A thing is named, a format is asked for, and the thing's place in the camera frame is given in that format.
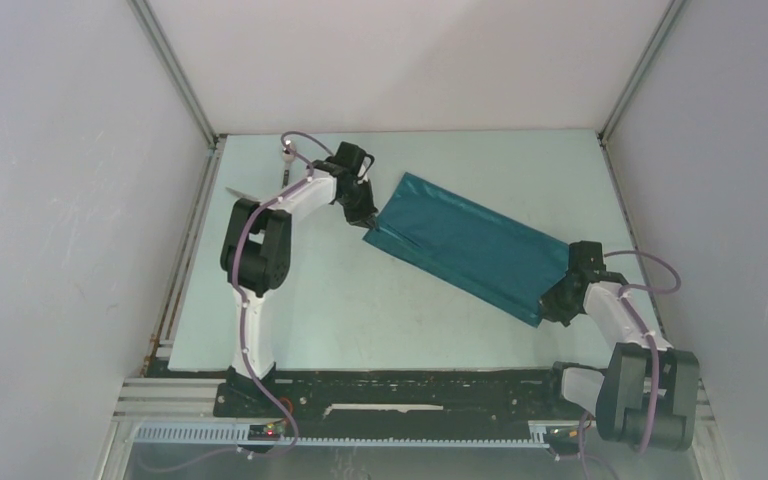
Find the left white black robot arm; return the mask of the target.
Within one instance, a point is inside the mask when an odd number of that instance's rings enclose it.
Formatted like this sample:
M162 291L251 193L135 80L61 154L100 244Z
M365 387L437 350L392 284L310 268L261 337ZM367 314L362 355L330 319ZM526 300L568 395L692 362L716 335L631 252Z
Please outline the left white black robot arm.
M294 225L317 209L338 205L346 222L377 227L372 183L363 162L357 171L316 161L301 180L264 201L240 197L232 208L220 266L234 292L239 317L238 346L231 368L245 379L237 402L252 416L264 416L276 403L275 388L263 380L276 366L269 322L263 318L268 300L290 273Z

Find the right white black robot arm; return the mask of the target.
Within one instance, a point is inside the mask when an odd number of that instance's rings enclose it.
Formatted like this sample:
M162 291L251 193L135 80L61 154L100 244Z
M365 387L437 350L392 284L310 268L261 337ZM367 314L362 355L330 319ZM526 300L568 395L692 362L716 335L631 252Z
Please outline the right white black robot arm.
M582 407L594 416L603 440L639 453L686 451L695 430L699 361L643 319L632 294L652 287L610 271L606 257L599 242L570 244L564 276L539 299L543 320L568 327L584 315L612 350L603 371L564 368L561 379L543 388L543 408L566 418Z

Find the teal cloth napkin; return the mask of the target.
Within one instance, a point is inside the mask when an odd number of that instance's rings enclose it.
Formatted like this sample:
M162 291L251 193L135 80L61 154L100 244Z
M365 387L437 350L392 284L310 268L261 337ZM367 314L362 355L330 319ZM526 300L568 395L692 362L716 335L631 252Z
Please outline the teal cloth napkin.
M532 327L569 259L567 243L411 173L363 239Z

